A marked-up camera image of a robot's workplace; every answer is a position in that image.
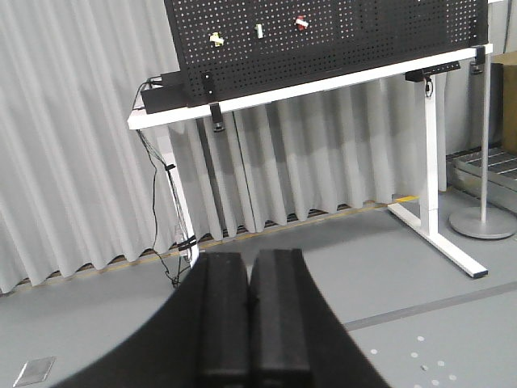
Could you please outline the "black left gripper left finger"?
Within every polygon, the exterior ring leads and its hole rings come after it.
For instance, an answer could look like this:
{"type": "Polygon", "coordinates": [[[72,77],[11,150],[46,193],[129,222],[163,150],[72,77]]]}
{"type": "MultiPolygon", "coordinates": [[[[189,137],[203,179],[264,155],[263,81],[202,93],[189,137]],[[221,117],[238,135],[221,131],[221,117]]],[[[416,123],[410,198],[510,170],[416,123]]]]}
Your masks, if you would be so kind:
{"type": "Polygon", "coordinates": [[[198,387],[249,383],[248,278],[238,253],[203,253],[207,264],[198,387]]]}

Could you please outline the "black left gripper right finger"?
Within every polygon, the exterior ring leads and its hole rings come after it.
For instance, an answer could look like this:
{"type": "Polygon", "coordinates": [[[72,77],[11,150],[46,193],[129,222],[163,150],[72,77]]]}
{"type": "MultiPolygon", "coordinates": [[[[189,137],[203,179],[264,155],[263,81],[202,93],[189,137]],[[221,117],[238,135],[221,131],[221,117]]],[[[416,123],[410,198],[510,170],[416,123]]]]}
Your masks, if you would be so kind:
{"type": "Polygon", "coordinates": [[[293,252],[263,250],[250,278],[250,362],[254,387],[309,387],[311,372],[293,252]]]}

